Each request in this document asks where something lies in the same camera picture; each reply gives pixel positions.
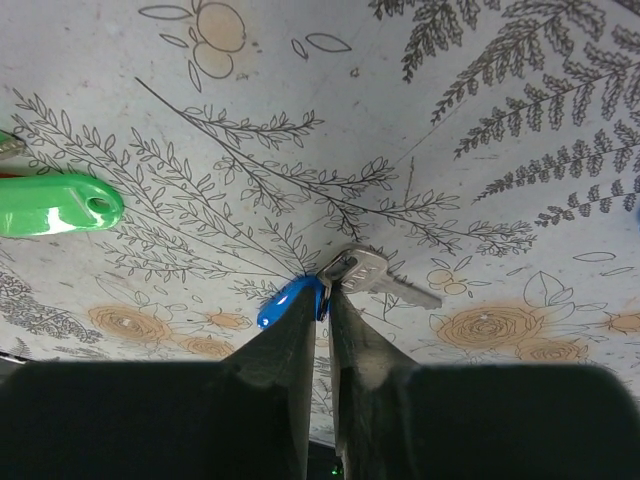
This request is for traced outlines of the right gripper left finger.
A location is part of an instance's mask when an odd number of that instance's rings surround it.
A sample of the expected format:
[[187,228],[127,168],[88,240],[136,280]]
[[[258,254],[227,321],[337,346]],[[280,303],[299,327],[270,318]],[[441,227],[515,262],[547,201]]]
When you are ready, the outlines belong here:
[[32,362],[1,386],[5,479],[302,479],[316,295],[221,361]]

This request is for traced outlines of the blue tag key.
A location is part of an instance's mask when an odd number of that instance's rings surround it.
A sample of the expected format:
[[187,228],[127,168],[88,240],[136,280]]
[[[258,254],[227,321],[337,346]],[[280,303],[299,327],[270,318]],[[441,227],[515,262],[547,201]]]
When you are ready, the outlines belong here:
[[442,300],[435,294],[392,275],[385,256],[353,245],[343,249],[316,274],[299,276],[280,289],[259,310],[257,326],[266,329],[275,324],[305,288],[312,290],[313,319],[316,321],[323,321],[328,316],[330,295],[335,288],[346,295],[360,292],[391,294],[425,310],[442,307]]

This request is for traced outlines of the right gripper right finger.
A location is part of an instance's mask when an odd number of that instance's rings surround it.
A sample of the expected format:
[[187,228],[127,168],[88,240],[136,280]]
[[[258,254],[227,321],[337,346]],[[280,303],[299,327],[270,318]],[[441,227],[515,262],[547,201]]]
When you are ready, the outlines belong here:
[[348,479],[635,479],[639,411],[609,371],[420,364],[334,290],[336,450]]

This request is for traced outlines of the green tag key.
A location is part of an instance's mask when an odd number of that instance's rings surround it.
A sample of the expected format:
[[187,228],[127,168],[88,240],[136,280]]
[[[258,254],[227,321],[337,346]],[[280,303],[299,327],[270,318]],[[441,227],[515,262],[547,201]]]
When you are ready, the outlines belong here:
[[107,230],[123,213],[120,194],[88,175],[1,176],[1,234],[6,237]]

